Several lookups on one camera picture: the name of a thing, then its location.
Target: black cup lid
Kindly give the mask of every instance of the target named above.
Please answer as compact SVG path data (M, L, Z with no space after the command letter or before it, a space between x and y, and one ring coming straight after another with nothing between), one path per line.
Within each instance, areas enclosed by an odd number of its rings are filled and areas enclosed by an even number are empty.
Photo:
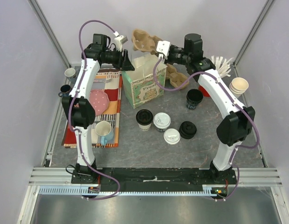
M140 125L149 125L153 121L153 114L151 111L142 109L136 114L136 121Z
M197 129L194 123L190 121L184 121L179 128L179 132L182 138L191 139L196 134Z
M202 94L201 91L197 89L191 89L187 93L187 99L194 103L200 103L203 98L204 98L204 95Z

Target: gray floor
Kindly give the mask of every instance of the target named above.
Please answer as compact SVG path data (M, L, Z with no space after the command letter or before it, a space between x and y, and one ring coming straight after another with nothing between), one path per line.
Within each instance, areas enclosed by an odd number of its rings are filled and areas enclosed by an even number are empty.
M178 71L187 74L184 66L177 66ZM232 77L223 80L229 84ZM119 147L94 148L96 163L99 167L200 167L208 168L215 157L219 140L216 128L222 121L220 112L211 98L204 98L193 111L185 106L186 94L189 89L197 88L194 80L181 91L165 92L165 94L143 106L133 109L122 91L122 104L120 114ZM171 116L170 128L178 129L183 121L193 122L198 131L191 140L181 139L177 145L168 145L162 133L151 128L142 132L135 120L140 109L149 109L153 114L166 112ZM63 115L59 132L55 142L52 157L52 167L65 167L75 165L77 149L61 146L66 125ZM249 135L244 141L245 145L254 145L255 137ZM234 163L241 168L263 167L258 149L241 149L236 154Z
M199 196L38 195L31 224L281 224L270 188L238 188L226 202Z

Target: printed cardboard box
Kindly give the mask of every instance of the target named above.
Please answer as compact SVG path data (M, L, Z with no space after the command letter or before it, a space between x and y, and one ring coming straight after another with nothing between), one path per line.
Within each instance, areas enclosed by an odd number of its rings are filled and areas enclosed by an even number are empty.
M158 58L155 55L145 55L132 60L135 71L123 71L123 84L125 95L133 108L162 96L164 90L160 89L153 78L153 68ZM167 66L160 63L156 69L159 83L165 85Z

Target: black metal base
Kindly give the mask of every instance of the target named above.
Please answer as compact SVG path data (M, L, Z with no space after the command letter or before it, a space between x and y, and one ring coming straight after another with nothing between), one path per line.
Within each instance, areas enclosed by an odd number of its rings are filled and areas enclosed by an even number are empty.
M103 168L100 172L116 178L121 184L121 192L163 192L202 191L202 185L236 184L234 170L225 178L213 178L210 169L199 168ZM101 176L101 191L116 191L117 183Z
M233 171L233 167L230 167L229 169L226 169L224 171L219 171L213 164L213 161L211 161L210 164L210 172L211 172L211 178L214 181L214 183L220 183L224 181L225 179L228 179L230 175L235 176L235 172Z
M97 170L96 160L93 162L92 168ZM92 171L89 167L81 166L79 163L77 163L75 165L75 169L73 170L71 183L78 183L78 184L98 183L98 174Z

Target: red cup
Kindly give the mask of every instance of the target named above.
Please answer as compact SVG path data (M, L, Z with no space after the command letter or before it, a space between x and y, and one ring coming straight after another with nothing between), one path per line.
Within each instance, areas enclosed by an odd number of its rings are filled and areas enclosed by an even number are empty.
M209 95L208 92L204 89L204 87L199 86L199 91L202 92L202 95L204 95L204 97L210 97L210 95Z

